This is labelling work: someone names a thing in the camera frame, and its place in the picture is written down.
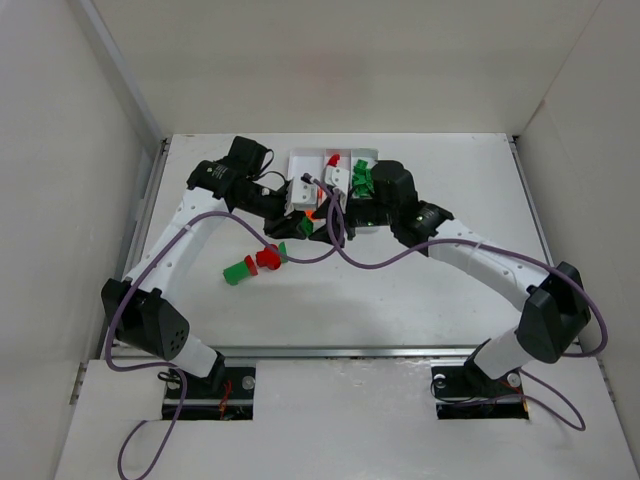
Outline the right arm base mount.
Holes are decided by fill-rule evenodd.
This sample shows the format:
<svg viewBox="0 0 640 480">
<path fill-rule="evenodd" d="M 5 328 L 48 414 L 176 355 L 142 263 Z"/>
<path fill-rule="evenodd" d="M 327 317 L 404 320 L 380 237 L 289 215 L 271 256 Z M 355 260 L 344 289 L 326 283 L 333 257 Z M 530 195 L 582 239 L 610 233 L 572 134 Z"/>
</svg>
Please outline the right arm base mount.
<svg viewBox="0 0 640 480">
<path fill-rule="evenodd" d="M 433 364 L 430 393 L 439 420 L 528 420 L 518 370 L 490 379 L 474 363 L 476 349 L 460 365 Z"/>
</svg>

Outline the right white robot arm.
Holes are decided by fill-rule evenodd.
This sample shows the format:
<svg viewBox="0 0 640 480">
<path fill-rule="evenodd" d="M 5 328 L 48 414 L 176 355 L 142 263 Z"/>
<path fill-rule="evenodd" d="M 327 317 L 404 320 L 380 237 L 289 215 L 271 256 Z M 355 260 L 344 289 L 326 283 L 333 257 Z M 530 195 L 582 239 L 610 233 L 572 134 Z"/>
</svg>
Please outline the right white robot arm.
<svg viewBox="0 0 640 480">
<path fill-rule="evenodd" d="M 455 267 L 505 298 L 518 324 L 479 345 L 462 369 L 468 383 L 486 386 L 531 361 L 557 362 L 590 321 L 578 270 L 551 268 L 490 244 L 448 210 L 419 198 L 411 173 L 398 161 L 371 170 L 372 191 L 346 196 L 345 226 L 387 226 L 407 248 Z"/>
</svg>

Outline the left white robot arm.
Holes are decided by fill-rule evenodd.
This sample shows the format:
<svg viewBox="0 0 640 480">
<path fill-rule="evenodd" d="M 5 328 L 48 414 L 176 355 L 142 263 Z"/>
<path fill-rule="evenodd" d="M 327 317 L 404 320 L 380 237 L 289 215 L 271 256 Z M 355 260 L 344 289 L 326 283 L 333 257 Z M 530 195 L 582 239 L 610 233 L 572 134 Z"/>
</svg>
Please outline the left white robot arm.
<svg viewBox="0 0 640 480">
<path fill-rule="evenodd" d="M 272 239 L 305 239 L 304 214 L 287 211 L 287 188 L 259 184 L 271 149 L 237 136 L 220 160 L 201 161 L 186 181 L 175 213 L 151 250 L 121 281 L 110 279 L 101 298 L 117 339 L 213 385 L 224 370 L 221 353 L 190 330 L 174 303 L 188 270 L 214 230 L 239 209 L 264 221 Z"/>
</svg>

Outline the green red long lego assembly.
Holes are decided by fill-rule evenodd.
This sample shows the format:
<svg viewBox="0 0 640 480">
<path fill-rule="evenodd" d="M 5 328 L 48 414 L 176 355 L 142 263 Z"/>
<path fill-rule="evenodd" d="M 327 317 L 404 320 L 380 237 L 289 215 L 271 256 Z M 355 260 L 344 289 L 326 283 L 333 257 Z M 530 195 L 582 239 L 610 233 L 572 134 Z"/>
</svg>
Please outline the green red long lego assembly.
<svg viewBox="0 0 640 480">
<path fill-rule="evenodd" d="M 223 278 L 228 285 L 236 286 L 248 278 L 257 276 L 262 269 L 278 270 L 287 262 L 285 255 L 287 249 L 284 242 L 270 244 L 224 269 Z"/>
</svg>

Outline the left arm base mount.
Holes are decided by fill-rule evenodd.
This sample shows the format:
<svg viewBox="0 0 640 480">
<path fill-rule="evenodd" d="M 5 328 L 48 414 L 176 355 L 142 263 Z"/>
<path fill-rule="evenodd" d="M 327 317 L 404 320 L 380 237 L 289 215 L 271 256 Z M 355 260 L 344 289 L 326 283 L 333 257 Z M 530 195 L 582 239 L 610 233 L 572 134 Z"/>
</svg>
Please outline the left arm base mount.
<svg viewBox="0 0 640 480">
<path fill-rule="evenodd" d="M 161 371 L 165 384 L 161 406 L 163 420 L 171 420 L 181 398 L 180 377 L 174 369 Z M 185 421 L 249 421 L 253 419 L 256 365 L 232 363 L 225 368 L 222 384 L 211 390 L 203 379 L 189 374 L 185 400 L 178 415 Z"/>
</svg>

